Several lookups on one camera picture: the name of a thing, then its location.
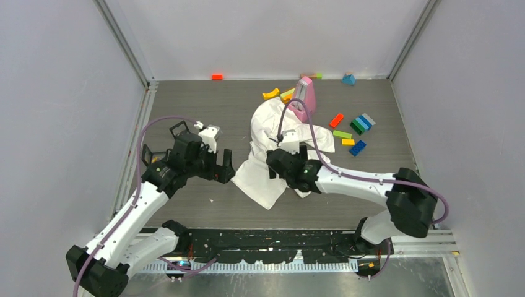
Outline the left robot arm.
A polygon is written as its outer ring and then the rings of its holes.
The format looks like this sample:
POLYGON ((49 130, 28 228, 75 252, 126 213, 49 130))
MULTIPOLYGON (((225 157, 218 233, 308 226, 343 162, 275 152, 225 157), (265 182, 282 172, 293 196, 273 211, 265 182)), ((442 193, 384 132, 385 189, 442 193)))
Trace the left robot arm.
POLYGON ((226 184, 234 177, 231 150, 225 149, 223 163, 217 164, 219 134, 215 126, 197 134, 180 132, 174 136, 173 147, 156 161, 148 146, 143 146, 142 161, 147 168, 127 203, 96 237, 84 247, 73 245, 66 254, 75 296, 79 288, 93 296, 119 296, 129 279, 156 258, 169 252, 183 256, 189 251, 186 228, 173 220, 140 243, 132 241, 189 178, 226 184))

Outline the white t-shirt with daisy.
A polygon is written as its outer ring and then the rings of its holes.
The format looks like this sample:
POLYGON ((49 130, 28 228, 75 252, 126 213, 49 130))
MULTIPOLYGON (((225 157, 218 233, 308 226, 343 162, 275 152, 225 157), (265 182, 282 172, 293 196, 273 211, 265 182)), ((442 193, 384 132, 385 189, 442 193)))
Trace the white t-shirt with daisy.
POLYGON ((285 180, 269 177, 267 151, 284 149, 298 153, 301 142, 310 146, 316 142, 327 163, 330 159, 325 153, 335 152, 334 137, 329 129, 313 126, 314 133, 311 133, 310 125, 301 122, 293 111, 285 112, 282 131, 279 132, 284 107, 279 99, 270 99, 256 109, 250 123, 251 150, 248 159, 240 165, 232 179, 240 190, 267 210, 273 207, 288 188, 285 180))

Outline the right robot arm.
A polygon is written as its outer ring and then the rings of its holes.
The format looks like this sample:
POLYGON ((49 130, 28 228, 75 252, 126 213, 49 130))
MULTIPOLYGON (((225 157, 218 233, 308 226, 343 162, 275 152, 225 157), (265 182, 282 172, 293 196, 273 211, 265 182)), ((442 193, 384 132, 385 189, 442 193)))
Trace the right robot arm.
POLYGON ((359 223, 353 238, 358 252, 369 254, 393 236, 428 235, 438 197, 413 170, 400 168, 397 173, 383 174, 350 170, 309 159, 305 149, 302 146, 298 153, 281 148, 267 151, 269 177, 283 179, 300 192, 342 194, 385 207, 359 223))

